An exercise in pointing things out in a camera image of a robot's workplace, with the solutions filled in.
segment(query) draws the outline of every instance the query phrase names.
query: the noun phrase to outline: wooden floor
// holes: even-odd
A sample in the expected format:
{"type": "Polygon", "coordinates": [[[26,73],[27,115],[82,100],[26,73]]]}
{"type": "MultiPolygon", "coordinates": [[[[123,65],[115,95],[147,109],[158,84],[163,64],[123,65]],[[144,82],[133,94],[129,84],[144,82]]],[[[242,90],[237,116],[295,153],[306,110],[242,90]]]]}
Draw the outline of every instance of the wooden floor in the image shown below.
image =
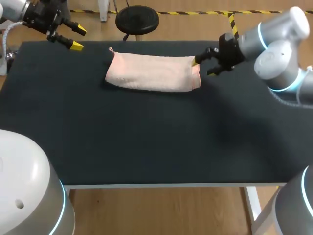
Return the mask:
{"type": "MultiPolygon", "coordinates": [[[[69,0],[71,9],[98,10],[97,0],[69,0]]],[[[208,10],[282,10],[297,5],[313,8],[311,0],[129,0],[130,5],[145,5],[157,11],[208,10]]],[[[118,8],[126,6],[117,0],[118,8]]],[[[235,15],[239,33],[243,33],[271,15],[235,15]]],[[[313,25],[313,16],[308,15],[313,25]]],[[[75,40],[121,40],[124,36],[115,26],[115,15],[100,23],[99,15],[73,13],[72,19],[88,30],[81,37],[60,28],[75,40]]],[[[160,25],[143,40],[217,40],[230,31],[222,15],[161,15],[160,25]]],[[[312,36],[301,46],[300,62],[307,66],[313,60],[312,36]]],[[[9,45],[23,41],[45,40],[31,29],[14,29],[9,45]]],[[[258,187],[262,207],[275,187],[258,187]]],[[[240,188],[158,188],[78,190],[71,195],[76,211],[75,235],[247,235],[251,234],[240,188]]]]}

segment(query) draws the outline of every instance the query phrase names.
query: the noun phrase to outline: stool leg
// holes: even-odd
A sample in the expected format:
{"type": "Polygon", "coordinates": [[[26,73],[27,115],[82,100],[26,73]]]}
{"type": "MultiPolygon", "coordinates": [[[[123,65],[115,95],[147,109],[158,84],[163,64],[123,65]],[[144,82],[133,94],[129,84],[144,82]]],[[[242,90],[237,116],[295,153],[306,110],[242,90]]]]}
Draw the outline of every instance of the stool leg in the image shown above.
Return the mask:
{"type": "Polygon", "coordinates": [[[136,35],[136,41],[142,41],[142,35],[136,35]]]}
{"type": "Polygon", "coordinates": [[[109,0],[98,0],[99,12],[100,12],[100,21],[107,21],[108,9],[109,9],[109,0]]]}

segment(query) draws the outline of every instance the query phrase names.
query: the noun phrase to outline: white table frame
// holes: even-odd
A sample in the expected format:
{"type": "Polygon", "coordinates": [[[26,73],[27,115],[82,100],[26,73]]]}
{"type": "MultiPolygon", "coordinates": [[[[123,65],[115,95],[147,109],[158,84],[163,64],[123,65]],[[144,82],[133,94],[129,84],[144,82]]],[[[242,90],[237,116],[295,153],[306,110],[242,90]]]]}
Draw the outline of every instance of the white table frame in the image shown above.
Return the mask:
{"type": "Polygon", "coordinates": [[[195,188],[195,187],[244,187],[249,217],[251,220],[251,230],[253,235],[262,235],[271,225],[272,200],[262,211],[256,186],[283,186],[285,183],[225,183],[225,184],[120,184],[120,185],[67,185],[65,189],[69,194],[71,189],[109,189],[109,188],[195,188]]]}
{"type": "Polygon", "coordinates": [[[98,0],[100,21],[106,22],[108,17],[109,0],[98,0]]]}

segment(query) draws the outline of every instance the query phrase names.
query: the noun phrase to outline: white table leg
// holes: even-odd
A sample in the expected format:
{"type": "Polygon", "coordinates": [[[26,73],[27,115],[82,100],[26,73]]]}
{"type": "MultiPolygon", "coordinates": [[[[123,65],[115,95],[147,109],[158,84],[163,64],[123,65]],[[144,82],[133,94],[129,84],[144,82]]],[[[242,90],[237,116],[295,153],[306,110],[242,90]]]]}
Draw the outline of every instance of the white table leg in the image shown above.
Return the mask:
{"type": "Polygon", "coordinates": [[[102,22],[107,21],[109,3],[110,3],[109,0],[98,0],[100,20],[102,22]]]}
{"type": "Polygon", "coordinates": [[[244,189],[245,189],[245,195],[246,195],[247,205],[249,209],[251,224],[253,224],[256,218],[259,216],[259,214],[262,211],[259,197],[258,197],[258,192],[255,186],[244,187],[244,189]]]}
{"type": "Polygon", "coordinates": [[[253,235],[263,235],[270,228],[270,226],[274,223],[275,213],[273,210],[273,202],[276,198],[276,195],[279,190],[275,192],[275,194],[271,197],[269,202],[266,204],[264,209],[260,214],[256,216],[255,221],[251,221],[251,230],[253,235]]]}
{"type": "Polygon", "coordinates": [[[68,188],[67,186],[64,186],[65,191],[67,192],[67,195],[69,196],[69,192],[70,192],[70,188],[68,188]]]}

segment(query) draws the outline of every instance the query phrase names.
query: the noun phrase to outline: white cable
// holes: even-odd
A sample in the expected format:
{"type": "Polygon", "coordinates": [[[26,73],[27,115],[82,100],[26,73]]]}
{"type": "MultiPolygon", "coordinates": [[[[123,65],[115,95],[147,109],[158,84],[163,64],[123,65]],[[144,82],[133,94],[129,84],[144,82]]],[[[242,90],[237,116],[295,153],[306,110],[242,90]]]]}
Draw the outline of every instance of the white cable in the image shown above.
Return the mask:
{"type": "Polygon", "coordinates": [[[8,37],[8,34],[10,32],[11,29],[13,29],[14,27],[18,26],[18,25],[23,25],[23,22],[15,22],[12,23],[8,26],[8,28],[5,30],[4,34],[3,34],[3,39],[2,39],[2,64],[1,66],[4,64],[4,61],[6,60],[6,38],[8,37]]]}
{"type": "MultiPolygon", "coordinates": [[[[306,70],[306,73],[304,75],[304,78],[308,75],[309,72],[312,72],[312,66],[308,66],[307,67],[307,70],[306,70]]],[[[313,106],[312,105],[306,105],[306,104],[301,104],[300,102],[300,98],[299,98],[299,93],[300,93],[300,88],[302,86],[302,82],[300,84],[300,86],[298,87],[297,89],[297,93],[296,93],[296,97],[297,97],[297,103],[290,103],[288,101],[285,101],[285,100],[282,100],[277,94],[276,92],[272,91],[270,88],[269,88],[269,92],[273,95],[273,97],[275,99],[277,99],[280,103],[282,104],[285,104],[287,106],[291,106],[291,107],[295,107],[295,108],[307,108],[307,109],[313,109],[313,106]]]]}

